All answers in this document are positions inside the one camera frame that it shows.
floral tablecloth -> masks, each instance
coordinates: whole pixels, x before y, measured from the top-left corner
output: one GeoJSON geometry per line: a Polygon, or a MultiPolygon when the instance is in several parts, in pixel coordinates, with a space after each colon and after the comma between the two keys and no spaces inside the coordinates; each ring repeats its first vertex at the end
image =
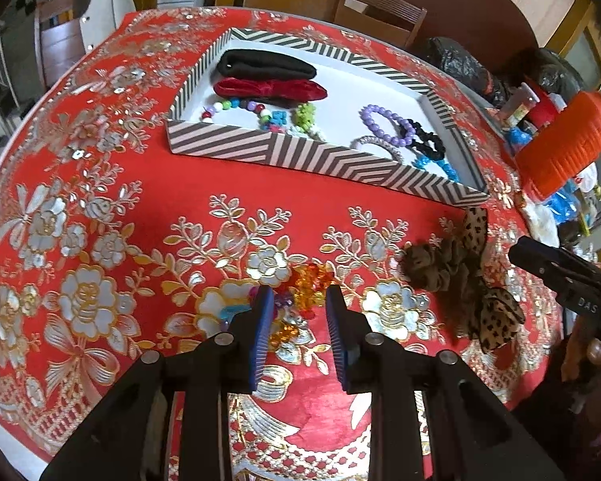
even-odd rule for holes
{"type": "MultiPolygon", "coordinates": [[[[405,53],[258,10],[130,14],[40,102],[0,163],[0,423],[48,461],[142,352],[194,348],[253,284],[277,286],[309,261],[330,264],[373,329],[416,352],[454,349],[501,400],[516,403],[540,381],[560,324],[551,293],[507,258],[526,232],[513,208],[517,189],[498,141],[453,80],[405,53]],[[436,89],[490,188],[486,279],[507,286],[527,314],[510,346],[484,355],[446,325],[436,296],[397,272],[401,247],[436,243],[463,210],[170,152],[170,104],[228,27],[350,49],[436,89]]],[[[240,479],[365,479],[370,397],[341,392],[322,313],[298,329],[270,353],[259,390],[231,399],[234,471],[240,479]]],[[[422,411],[421,421],[427,454],[422,411]]],[[[171,479],[177,463],[174,453],[171,479]]]]}

black folded cloth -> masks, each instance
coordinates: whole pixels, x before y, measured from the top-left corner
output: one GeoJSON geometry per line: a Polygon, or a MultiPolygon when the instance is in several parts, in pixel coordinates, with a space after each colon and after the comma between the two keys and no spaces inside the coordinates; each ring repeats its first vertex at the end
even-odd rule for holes
{"type": "Polygon", "coordinates": [[[225,77],[252,79],[313,79],[316,69],[286,54],[233,49],[225,51],[216,69],[225,77]]]}

human hand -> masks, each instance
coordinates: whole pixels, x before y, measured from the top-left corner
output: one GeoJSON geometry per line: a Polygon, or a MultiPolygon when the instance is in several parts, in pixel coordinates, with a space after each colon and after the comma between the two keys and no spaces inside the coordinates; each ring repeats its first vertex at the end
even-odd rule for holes
{"type": "Polygon", "coordinates": [[[601,341],[594,337],[594,331],[585,318],[577,318],[561,365],[561,379],[564,382],[577,380],[579,365],[583,360],[597,367],[583,409],[591,426],[601,429],[601,341]]]}

red velvet headband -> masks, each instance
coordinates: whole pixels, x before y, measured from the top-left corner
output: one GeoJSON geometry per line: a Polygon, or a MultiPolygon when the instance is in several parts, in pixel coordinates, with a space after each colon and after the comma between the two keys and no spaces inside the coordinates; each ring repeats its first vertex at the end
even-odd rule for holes
{"type": "Polygon", "coordinates": [[[214,85],[214,92],[221,97],[282,97],[300,103],[327,97],[327,90],[308,79],[254,81],[226,77],[214,85]]]}

leopard print bow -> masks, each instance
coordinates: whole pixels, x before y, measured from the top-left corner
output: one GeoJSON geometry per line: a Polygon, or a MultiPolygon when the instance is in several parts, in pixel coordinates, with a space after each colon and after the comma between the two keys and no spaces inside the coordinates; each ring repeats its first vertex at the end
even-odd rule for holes
{"type": "Polygon", "coordinates": [[[526,321],[518,302],[502,287],[488,287],[481,274],[481,256],[487,242],[488,215],[484,208],[468,208],[458,235],[439,246],[405,248],[401,270],[417,289],[449,291],[460,299],[463,324],[483,352],[510,342],[526,321]]]}

